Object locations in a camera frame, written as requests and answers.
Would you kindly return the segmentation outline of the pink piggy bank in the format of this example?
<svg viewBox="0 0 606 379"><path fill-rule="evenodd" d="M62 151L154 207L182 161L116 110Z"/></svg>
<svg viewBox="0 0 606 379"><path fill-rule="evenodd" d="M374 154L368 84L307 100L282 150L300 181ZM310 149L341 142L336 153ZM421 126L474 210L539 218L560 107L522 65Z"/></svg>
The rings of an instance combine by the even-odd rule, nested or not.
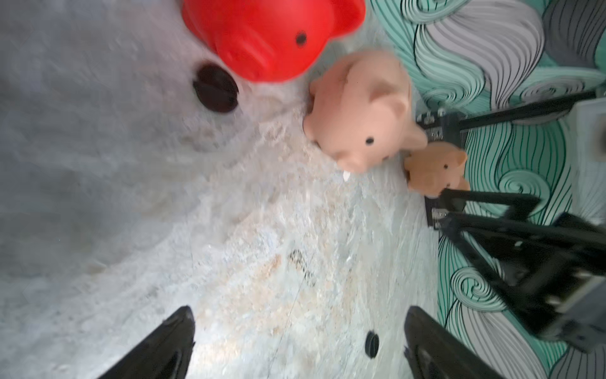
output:
<svg viewBox="0 0 606 379"><path fill-rule="evenodd" d="M463 177L467 153L448 142L437 141L403 161L408 189L425 197L437 198L445 189L470 190Z"/></svg>
<svg viewBox="0 0 606 379"><path fill-rule="evenodd" d="M410 76L389 51L344 56L310 84L309 94L304 133L344 171L364 173L428 144L414 118Z"/></svg>

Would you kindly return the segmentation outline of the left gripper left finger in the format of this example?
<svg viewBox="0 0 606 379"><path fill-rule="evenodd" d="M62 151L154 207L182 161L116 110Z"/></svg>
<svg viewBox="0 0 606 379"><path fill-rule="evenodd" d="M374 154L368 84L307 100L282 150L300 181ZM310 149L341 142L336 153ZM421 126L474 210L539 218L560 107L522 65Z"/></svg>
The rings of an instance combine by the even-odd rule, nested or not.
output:
<svg viewBox="0 0 606 379"><path fill-rule="evenodd" d="M193 353L195 320L178 308L99 379L184 379Z"/></svg>

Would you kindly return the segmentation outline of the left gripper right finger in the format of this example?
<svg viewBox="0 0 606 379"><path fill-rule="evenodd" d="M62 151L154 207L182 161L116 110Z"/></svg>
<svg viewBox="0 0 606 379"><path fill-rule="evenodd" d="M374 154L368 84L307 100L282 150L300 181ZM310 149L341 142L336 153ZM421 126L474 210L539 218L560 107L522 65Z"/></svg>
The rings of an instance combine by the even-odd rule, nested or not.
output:
<svg viewBox="0 0 606 379"><path fill-rule="evenodd" d="M502 378L418 306L409 309L404 331L405 357L416 379Z"/></svg>

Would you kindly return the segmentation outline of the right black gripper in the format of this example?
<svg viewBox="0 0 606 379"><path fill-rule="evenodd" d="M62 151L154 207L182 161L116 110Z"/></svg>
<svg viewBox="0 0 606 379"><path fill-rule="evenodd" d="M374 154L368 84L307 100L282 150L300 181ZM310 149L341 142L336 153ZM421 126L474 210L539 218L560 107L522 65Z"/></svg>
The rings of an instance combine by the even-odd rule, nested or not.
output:
<svg viewBox="0 0 606 379"><path fill-rule="evenodd" d="M570 213L551 224L526 221L541 199L530 194L444 189L440 204L506 205L501 218L450 213L443 234L506 303L529 303L521 320L543 340L581 352L605 344L605 229Z"/></svg>

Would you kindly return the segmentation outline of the red piggy bank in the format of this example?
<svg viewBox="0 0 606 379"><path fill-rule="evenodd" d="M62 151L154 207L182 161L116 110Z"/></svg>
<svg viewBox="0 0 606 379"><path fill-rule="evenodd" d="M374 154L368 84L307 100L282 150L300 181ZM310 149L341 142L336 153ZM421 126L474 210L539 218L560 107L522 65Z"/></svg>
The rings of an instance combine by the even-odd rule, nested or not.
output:
<svg viewBox="0 0 606 379"><path fill-rule="evenodd" d="M364 22L360 0L189 0L186 27L239 77L283 82L309 69L333 39Z"/></svg>

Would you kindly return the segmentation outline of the black piggy bank plug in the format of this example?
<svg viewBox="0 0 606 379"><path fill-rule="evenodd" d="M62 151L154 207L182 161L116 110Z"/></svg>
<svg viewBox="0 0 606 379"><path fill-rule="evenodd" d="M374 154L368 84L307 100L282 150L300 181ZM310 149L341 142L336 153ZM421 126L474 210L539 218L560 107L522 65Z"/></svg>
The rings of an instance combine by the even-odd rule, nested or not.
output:
<svg viewBox="0 0 606 379"><path fill-rule="evenodd" d="M193 90L208 110L230 113L238 107L238 86L233 77L215 63L204 63L196 71Z"/></svg>

